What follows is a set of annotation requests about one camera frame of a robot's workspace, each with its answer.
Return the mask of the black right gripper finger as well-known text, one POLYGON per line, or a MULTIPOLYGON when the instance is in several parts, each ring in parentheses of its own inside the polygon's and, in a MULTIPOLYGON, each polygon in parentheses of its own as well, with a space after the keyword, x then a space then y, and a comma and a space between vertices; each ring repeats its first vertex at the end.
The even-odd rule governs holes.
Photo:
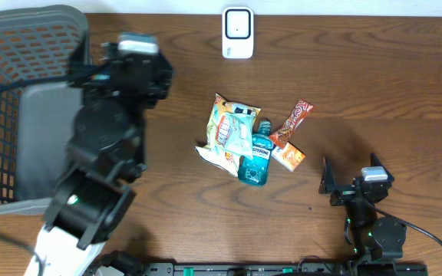
POLYGON ((331 194, 335 190, 335 178, 332 172, 332 166, 328 161, 328 158, 323 159, 322 179, 318 188, 318 193, 331 194))
POLYGON ((379 160, 378 156, 375 153, 370 154, 370 167, 374 168, 380 167, 381 170, 387 175, 387 181, 388 182, 394 181, 393 175, 387 170, 385 165, 382 164, 382 162, 379 160))

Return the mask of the orange Kleenex tissue pack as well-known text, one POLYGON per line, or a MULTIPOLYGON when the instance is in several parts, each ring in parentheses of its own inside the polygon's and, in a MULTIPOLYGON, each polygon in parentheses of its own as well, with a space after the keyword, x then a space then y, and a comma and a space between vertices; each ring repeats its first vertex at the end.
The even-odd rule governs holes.
POLYGON ((276 147, 272 151, 272 157, 290 172, 293 172, 304 160, 305 154, 291 143, 283 148, 276 147))

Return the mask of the red TOP biscuit pack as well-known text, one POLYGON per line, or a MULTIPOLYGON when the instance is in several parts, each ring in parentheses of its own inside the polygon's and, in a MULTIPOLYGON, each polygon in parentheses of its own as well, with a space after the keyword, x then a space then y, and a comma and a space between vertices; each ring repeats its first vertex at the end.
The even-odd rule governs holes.
POLYGON ((292 109, 289 118, 278 130, 269 136, 269 139, 275 144, 275 146, 283 149, 291 139, 299 124, 311 113, 313 109, 313 104, 299 99, 295 107, 292 109))

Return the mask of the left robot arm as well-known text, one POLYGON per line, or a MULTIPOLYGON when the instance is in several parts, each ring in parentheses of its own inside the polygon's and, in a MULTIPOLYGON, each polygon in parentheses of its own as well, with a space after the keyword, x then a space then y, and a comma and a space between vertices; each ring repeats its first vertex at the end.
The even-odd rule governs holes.
POLYGON ((144 114, 167 97, 173 68, 152 35, 123 33, 105 48, 102 65, 72 58, 69 74, 28 84, 52 103, 67 96, 79 102, 28 275, 93 274, 94 259, 135 198, 130 184, 147 168, 144 114))

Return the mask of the teal wet wipes pack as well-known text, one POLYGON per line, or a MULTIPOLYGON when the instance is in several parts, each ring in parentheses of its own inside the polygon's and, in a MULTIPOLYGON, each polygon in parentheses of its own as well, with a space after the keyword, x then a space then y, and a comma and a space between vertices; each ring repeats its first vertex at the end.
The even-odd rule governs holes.
POLYGON ((252 128, 255 117, 242 113, 227 113, 229 135, 224 150, 252 158, 252 128))

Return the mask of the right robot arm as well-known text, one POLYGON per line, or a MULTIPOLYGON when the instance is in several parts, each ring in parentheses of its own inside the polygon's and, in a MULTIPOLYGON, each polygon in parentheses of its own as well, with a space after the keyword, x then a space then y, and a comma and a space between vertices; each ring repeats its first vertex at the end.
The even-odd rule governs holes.
POLYGON ((375 207, 388 196, 393 181, 373 153, 370 166, 347 185, 335 181, 328 158, 323 159, 318 192, 330 196, 330 205, 346 208, 345 239, 355 249, 355 256, 345 263, 349 275, 397 274, 395 262, 403 257, 407 227, 390 216, 378 217, 375 207))

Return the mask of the blue Listerine mouthwash bottle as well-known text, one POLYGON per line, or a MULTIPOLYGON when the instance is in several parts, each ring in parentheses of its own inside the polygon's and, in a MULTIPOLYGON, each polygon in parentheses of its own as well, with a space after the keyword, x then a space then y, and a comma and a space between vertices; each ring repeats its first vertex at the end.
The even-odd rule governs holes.
POLYGON ((244 157, 239 168, 238 179, 252 186, 264 186, 275 144, 270 140, 272 124, 261 120, 258 130, 252 135, 252 158, 244 157))

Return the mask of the orange white snack bag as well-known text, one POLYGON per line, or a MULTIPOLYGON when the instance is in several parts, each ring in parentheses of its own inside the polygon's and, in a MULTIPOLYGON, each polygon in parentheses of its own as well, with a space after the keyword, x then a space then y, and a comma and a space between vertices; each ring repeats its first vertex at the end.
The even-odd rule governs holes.
POLYGON ((228 101, 222 95, 216 94, 209 121, 206 125, 207 143, 205 146, 196 146, 197 153, 204 161, 237 177, 242 156, 224 150, 224 145, 229 135, 229 124, 226 114, 248 114, 254 116, 256 121, 260 111, 261 109, 258 107, 228 101))

